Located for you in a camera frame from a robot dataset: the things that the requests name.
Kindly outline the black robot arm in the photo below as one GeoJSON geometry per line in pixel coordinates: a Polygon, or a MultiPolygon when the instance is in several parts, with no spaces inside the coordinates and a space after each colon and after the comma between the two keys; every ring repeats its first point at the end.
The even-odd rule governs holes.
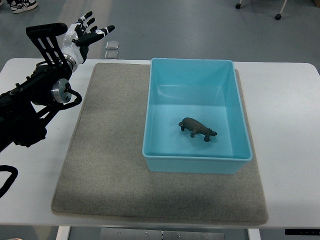
{"type": "Polygon", "coordinates": [[[11,143],[28,148],[45,139],[46,126],[55,115],[82,102],[82,96],[71,88],[72,68],[57,41],[67,29],[64,23],[26,28],[44,61],[36,65],[25,82],[0,95],[1,150],[11,143]]]}

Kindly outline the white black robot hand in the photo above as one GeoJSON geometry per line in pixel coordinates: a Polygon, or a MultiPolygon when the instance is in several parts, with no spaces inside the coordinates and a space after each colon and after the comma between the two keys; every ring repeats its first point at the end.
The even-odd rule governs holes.
{"type": "Polygon", "coordinates": [[[73,72],[86,61],[89,46],[102,40],[115,29],[114,25],[104,28],[92,26],[94,22],[93,12],[89,11],[71,24],[64,35],[61,51],[73,72]]]}

